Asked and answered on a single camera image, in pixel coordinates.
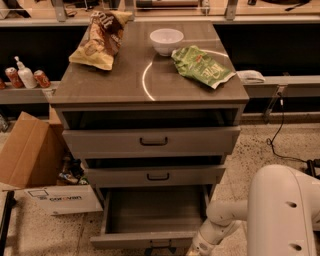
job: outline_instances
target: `gray countertop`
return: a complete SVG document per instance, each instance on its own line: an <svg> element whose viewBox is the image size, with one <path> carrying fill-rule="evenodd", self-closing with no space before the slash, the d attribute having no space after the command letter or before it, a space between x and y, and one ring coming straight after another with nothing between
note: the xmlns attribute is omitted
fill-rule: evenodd
<svg viewBox="0 0 320 256"><path fill-rule="evenodd" d="M183 32L182 46L197 45L234 70L211 22L129 22L113 69L71 63L49 102L55 104L132 104L220 102L245 104L248 95L237 75L214 90L180 76L171 57L153 49L150 33L170 27Z"/></svg>

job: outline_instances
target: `speckled floor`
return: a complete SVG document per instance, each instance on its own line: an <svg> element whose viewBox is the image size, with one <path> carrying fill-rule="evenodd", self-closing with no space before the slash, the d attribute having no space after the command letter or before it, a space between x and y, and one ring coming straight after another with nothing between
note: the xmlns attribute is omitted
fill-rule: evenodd
<svg viewBox="0 0 320 256"><path fill-rule="evenodd" d="M272 139L280 123L279 117L269 124L262 119L245 116L241 124L241 134L231 156L227 158L227 170L217 186L214 198L220 200L241 200L248 196L250 182L256 171L268 164L284 164L299 170L304 163L280 159L272 154L266 141ZM274 144L279 154L303 160L320 158L320 118L318 115L286 116L285 124ZM0 150L8 133L0 133ZM0 184L0 189L10 189ZM1 205L5 198L1 192ZM63 216L49 216L24 191L16 191L17 205L12 211L5 255L110 255L138 256L144 250L96 250L89 238L98 235L102 213L85 213ZM226 238L214 250L213 255L245 256L246 223ZM188 248L178 248L175 254L167 249L154 250L152 255L185 255Z"/></svg>

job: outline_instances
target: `chip bag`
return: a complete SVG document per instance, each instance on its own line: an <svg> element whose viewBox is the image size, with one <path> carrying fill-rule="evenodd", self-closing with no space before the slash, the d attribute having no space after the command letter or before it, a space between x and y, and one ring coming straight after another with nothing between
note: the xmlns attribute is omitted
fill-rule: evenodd
<svg viewBox="0 0 320 256"><path fill-rule="evenodd" d="M171 57L180 75L198 80L213 89L235 75L195 45L175 50Z"/></svg>
<svg viewBox="0 0 320 256"><path fill-rule="evenodd" d="M69 61L111 70L131 15L121 11L94 12L90 16L88 38L69 56Z"/></svg>

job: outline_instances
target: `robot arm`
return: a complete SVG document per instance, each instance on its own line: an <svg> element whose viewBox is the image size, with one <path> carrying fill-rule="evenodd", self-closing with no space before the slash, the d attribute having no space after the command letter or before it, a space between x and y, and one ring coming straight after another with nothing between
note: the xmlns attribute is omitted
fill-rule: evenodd
<svg viewBox="0 0 320 256"><path fill-rule="evenodd" d="M247 201L212 201L207 208L208 218L193 238L192 247L198 255L210 255L216 245L238 229L246 220Z"/></svg>
<svg viewBox="0 0 320 256"><path fill-rule="evenodd" d="M313 256L313 230L320 230L320 181L269 165L255 175L248 203L212 201L207 216L193 239L192 254L210 255L247 220L248 256Z"/></svg>

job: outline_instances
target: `green chip bag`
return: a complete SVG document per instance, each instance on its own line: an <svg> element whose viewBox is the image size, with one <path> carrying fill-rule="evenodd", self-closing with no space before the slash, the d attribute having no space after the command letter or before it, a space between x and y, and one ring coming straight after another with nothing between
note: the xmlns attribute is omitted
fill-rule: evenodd
<svg viewBox="0 0 320 256"><path fill-rule="evenodd" d="M171 57L180 75L198 80L213 89L235 75L195 45L180 48Z"/></svg>

